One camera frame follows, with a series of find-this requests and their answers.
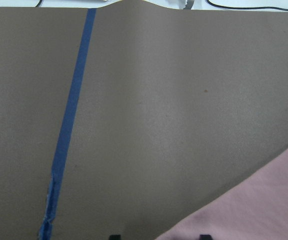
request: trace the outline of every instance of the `blue tape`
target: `blue tape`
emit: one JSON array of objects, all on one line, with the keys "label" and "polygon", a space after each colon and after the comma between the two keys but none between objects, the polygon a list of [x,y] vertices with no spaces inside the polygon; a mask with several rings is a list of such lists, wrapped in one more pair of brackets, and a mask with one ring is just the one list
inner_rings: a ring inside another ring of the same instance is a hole
[{"label": "blue tape", "polygon": [[83,81],[89,42],[93,30],[96,9],[88,9],[82,40],[79,47],[75,72],[68,96],[64,119],[60,129],[54,161],[52,165],[52,176],[49,184],[46,213],[39,230],[40,240],[50,240],[52,234],[52,222],[56,216],[58,198],[63,180],[64,169],[66,164],[67,152],[69,148],[70,138],[73,130],[74,119],[77,110],[77,104],[80,89]]}]

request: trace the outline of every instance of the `cord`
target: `cord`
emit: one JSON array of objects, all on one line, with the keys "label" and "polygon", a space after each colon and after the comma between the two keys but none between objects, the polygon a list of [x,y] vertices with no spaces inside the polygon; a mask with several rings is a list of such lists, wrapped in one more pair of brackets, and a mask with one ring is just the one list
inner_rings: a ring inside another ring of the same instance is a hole
[{"label": "cord", "polygon": [[275,9],[280,11],[288,12],[288,8],[276,7],[276,6],[256,6],[256,7],[233,7],[233,6],[222,6],[217,5],[210,0],[206,0],[206,2],[214,7],[221,8],[221,9],[235,9],[235,10],[256,10],[256,9]]},{"label": "cord", "polygon": [[43,0],[39,0],[39,3],[35,6],[36,8],[40,7],[40,5],[43,3]]}]

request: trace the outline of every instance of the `black wire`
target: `black wire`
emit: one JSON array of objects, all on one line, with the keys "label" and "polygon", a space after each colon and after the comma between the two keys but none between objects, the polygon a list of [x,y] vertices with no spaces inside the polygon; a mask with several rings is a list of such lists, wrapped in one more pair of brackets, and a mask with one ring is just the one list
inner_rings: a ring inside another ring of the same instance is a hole
[{"label": "black wire", "polygon": [[35,6],[36,8],[40,7],[40,5],[42,4],[43,0],[39,0],[39,3]]},{"label": "black wire", "polygon": [[275,9],[280,11],[288,12],[288,8],[281,8],[276,6],[256,6],[256,7],[233,7],[233,6],[222,6],[212,3],[210,0],[206,0],[206,2],[214,7],[221,8],[221,9],[234,9],[234,10],[256,10],[256,9]]}]

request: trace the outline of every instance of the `blue tape strip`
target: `blue tape strip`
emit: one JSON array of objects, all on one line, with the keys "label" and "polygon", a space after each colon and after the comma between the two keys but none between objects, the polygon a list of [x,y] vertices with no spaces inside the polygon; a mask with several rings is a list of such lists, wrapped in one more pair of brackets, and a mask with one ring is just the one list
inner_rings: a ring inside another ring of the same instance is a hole
[{"label": "blue tape strip", "polygon": [[43,224],[39,230],[40,240],[50,240],[52,234],[52,222],[56,216],[58,198],[63,180],[67,152],[73,130],[80,89],[83,81],[84,69],[87,59],[89,42],[93,30],[95,14],[96,9],[88,9],[83,36],[80,43],[77,62],[75,66],[75,72],[52,165],[52,176],[47,195],[46,213]]}]

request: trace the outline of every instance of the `gray surface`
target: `gray surface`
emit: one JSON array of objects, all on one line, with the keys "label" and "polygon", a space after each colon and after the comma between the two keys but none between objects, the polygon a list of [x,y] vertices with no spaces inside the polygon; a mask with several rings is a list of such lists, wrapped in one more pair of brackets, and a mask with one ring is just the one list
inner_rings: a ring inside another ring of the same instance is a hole
[{"label": "gray surface", "polygon": [[0,240],[35,240],[85,10],[0,8]]},{"label": "gray surface", "polygon": [[288,13],[99,9],[53,239],[153,239],[287,147]]}]

